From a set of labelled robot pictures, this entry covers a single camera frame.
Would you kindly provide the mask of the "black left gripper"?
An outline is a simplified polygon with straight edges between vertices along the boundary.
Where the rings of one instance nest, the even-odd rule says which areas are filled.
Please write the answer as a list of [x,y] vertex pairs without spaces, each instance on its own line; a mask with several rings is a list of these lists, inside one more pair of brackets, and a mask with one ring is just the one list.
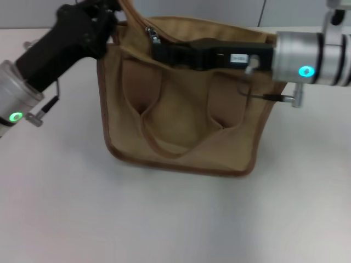
[[53,28],[15,62],[22,78],[43,92],[83,58],[101,59],[117,25],[118,0],[62,5]]

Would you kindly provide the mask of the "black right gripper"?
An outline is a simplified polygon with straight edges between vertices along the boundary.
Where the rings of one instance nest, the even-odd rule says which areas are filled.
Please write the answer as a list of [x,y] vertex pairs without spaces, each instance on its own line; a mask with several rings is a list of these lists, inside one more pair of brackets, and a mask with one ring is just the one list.
[[271,71],[274,46],[269,43],[199,39],[191,43],[191,48],[185,45],[159,43],[153,44],[151,50],[154,60],[172,67],[244,70],[254,58],[258,61],[258,65],[254,67],[255,70]]

